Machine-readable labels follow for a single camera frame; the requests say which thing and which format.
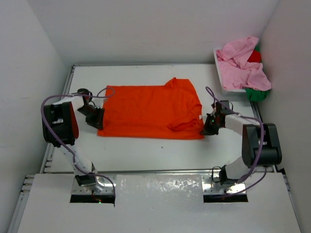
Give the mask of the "orange t shirt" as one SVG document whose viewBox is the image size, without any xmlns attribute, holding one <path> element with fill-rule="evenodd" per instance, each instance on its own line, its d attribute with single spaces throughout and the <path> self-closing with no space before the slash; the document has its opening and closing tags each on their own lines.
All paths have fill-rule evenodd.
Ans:
<svg viewBox="0 0 311 233">
<path fill-rule="evenodd" d="M 197 140 L 204 122 L 202 105 L 188 79 L 164 85 L 107 86 L 101 137 Z"/>
</svg>

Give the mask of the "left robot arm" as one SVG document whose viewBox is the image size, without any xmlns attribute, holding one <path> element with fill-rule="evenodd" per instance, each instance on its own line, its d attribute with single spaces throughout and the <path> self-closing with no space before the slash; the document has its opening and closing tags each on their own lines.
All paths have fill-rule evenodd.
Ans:
<svg viewBox="0 0 311 233">
<path fill-rule="evenodd" d="M 84 115 L 87 125 L 102 130 L 104 108 L 92 102 L 94 96 L 85 88 L 80 88 L 72 94 L 61 95 L 62 99 L 53 104 L 46 104 L 56 97 L 56 95 L 48 97 L 41 105 L 44 139 L 58 148 L 66 157 L 80 187 L 99 193 L 105 187 L 104 178 L 97 174 L 94 164 L 79 151 L 76 145 L 79 128 L 75 113 Z"/>
</svg>

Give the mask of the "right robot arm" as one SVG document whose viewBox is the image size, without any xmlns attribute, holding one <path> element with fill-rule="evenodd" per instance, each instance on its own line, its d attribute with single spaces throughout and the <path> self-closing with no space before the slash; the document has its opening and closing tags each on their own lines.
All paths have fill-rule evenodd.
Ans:
<svg viewBox="0 0 311 233">
<path fill-rule="evenodd" d="M 213 111 L 207 114 L 201 135 L 218 135 L 222 128 L 242 136 L 242 151 L 234 162 L 220 167 L 217 183 L 242 183 L 258 167 L 267 168 L 281 163 L 282 152 L 275 124 L 264 124 L 260 119 L 228 111 Z"/>
</svg>

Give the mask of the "white plastic bin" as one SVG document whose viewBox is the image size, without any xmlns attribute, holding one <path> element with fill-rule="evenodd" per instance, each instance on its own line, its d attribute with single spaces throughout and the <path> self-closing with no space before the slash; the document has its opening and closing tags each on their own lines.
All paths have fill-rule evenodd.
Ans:
<svg viewBox="0 0 311 233">
<path fill-rule="evenodd" d="M 216 54 L 216 51 L 219 49 L 220 48 L 214 48 L 213 55 L 214 55 L 215 65 L 216 65 L 217 72 L 218 72 L 220 86 L 221 86 L 221 93 L 225 96 L 246 96 L 246 91 L 244 89 L 224 89 L 223 79 L 222 79 L 222 75 L 220 71 L 220 65 L 219 65 L 219 61 L 217 58 L 217 54 Z"/>
</svg>

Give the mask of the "green t shirt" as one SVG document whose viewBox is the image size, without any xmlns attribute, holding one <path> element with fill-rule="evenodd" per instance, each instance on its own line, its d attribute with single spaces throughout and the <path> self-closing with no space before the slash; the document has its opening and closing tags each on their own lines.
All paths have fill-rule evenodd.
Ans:
<svg viewBox="0 0 311 233">
<path fill-rule="evenodd" d="M 259 44 L 257 44 L 255 46 L 254 50 L 257 50 L 257 51 L 260 52 Z M 269 90 L 268 91 L 260 91 L 260 90 L 255 90 L 255 89 L 252 89 L 252 88 L 246 88 L 245 91 L 246 91 L 247 99 L 249 101 L 255 101 L 255 102 L 265 100 L 266 97 L 269 94 Z"/>
</svg>

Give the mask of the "pink t shirt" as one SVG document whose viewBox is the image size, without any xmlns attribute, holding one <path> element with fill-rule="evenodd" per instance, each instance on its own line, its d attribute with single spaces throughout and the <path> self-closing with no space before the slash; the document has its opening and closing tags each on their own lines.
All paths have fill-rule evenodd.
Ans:
<svg viewBox="0 0 311 233">
<path fill-rule="evenodd" d="M 216 51 L 224 89 L 268 91 L 272 88 L 263 64 L 247 61 L 258 42 L 257 37 L 250 36 L 229 42 Z"/>
</svg>

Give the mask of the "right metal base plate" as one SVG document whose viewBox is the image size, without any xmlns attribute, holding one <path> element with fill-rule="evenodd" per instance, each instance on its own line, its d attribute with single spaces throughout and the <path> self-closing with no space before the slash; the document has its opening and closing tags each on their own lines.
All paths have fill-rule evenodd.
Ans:
<svg viewBox="0 0 311 233">
<path fill-rule="evenodd" d="M 218 172 L 203 174 L 201 178 L 204 195 L 234 194 L 246 188 L 244 183 L 220 184 Z"/>
</svg>

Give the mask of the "metal base plate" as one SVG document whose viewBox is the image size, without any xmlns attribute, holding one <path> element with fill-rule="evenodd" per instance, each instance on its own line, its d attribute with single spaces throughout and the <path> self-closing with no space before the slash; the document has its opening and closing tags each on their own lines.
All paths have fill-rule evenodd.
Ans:
<svg viewBox="0 0 311 233">
<path fill-rule="evenodd" d="M 203 174 L 201 178 L 204 195 L 234 194 L 246 188 L 244 183 L 220 184 L 218 172 Z"/>
<path fill-rule="evenodd" d="M 87 178 L 86 175 L 75 175 L 71 193 L 73 195 L 114 195 L 117 176 L 105 174 Z"/>
</svg>

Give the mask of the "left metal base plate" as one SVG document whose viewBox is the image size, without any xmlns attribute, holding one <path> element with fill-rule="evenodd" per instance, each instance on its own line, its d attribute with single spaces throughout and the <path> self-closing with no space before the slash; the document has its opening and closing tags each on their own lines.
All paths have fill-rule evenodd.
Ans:
<svg viewBox="0 0 311 233">
<path fill-rule="evenodd" d="M 87 178 L 86 175 L 75 175 L 71 193 L 73 195 L 114 195 L 117 176 L 105 174 Z"/>
</svg>

